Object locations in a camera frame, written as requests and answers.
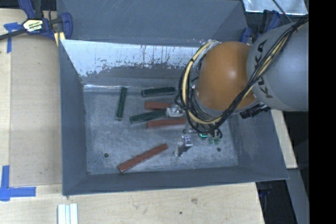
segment orange sphere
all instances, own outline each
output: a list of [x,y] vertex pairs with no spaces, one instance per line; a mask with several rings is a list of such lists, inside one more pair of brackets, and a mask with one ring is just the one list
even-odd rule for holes
[[[199,71],[196,95],[207,108],[226,110],[247,85],[246,62],[250,46],[236,41],[220,43],[204,57]],[[249,92],[237,109],[255,101]]]

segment blue tape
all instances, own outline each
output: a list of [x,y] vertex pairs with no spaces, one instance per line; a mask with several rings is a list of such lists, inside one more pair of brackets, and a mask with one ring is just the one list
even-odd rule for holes
[[242,34],[240,36],[239,42],[241,42],[241,43],[247,43],[249,37],[251,36],[251,34],[252,34],[252,29],[248,28],[248,27],[245,27],[245,29],[243,30],[243,32],[242,32]]
[[272,21],[269,23],[266,32],[271,31],[274,28],[277,28],[281,21],[280,14],[276,10],[273,10],[272,12],[274,13],[273,18]]
[[[4,24],[5,29],[10,33],[12,31],[21,30],[23,29],[23,26],[18,23],[9,23]],[[7,53],[10,53],[12,51],[12,38],[9,37],[7,41]]]
[[9,201],[14,197],[35,197],[36,187],[9,187],[9,165],[2,167],[0,201]]

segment bin floor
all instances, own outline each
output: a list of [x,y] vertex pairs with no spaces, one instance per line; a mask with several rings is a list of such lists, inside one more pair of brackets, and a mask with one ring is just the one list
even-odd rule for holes
[[131,168],[127,173],[238,165],[228,124],[221,127],[223,138],[201,139],[191,133],[193,146],[180,157],[173,155],[183,135],[184,125],[146,129],[145,123],[130,123],[130,116],[148,112],[145,101],[172,102],[174,95],[144,98],[140,88],[128,88],[123,119],[114,119],[119,89],[84,91],[86,110],[87,172],[89,174],[119,173],[117,166],[153,147],[167,143],[168,149]]

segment wooden board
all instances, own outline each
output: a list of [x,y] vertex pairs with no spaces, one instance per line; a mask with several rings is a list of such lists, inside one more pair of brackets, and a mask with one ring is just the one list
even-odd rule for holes
[[[22,23],[26,19],[20,9],[1,9],[4,23]],[[7,47],[7,40],[1,42]],[[12,38],[12,52],[7,59],[1,87],[1,130],[6,147],[1,154],[3,165],[10,164],[11,186],[61,183],[60,102],[58,48],[51,39],[22,34]],[[8,163],[8,117],[10,117],[10,151]]]
[[282,154],[284,156],[283,158],[285,159],[286,167],[287,169],[298,168],[283,113],[280,110],[274,109],[271,111],[271,113],[274,120],[274,126],[277,130],[279,143],[281,146]]
[[37,197],[0,202],[0,223],[56,223],[58,204],[78,205],[80,224],[262,224],[256,185],[137,191],[63,197],[61,185],[37,187]]
[[[0,8],[0,35],[7,33],[3,26],[13,22],[14,18],[21,19],[16,10]],[[0,165],[9,163],[9,133],[11,107],[11,55],[7,53],[7,40],[0,41]]]

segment black cable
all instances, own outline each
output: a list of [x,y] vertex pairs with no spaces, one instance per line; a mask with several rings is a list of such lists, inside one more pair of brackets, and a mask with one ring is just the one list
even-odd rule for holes
[[276,6],[281,10],[281,12],[285,15],[285,17],[292,23],[293,21],[288,17],[288,15],[286,14],[286,12],[281,8],[281,6],[278,4],[278,2],[276,2],[276,0],[272,0],[274,2],[274,4],[276,4]]

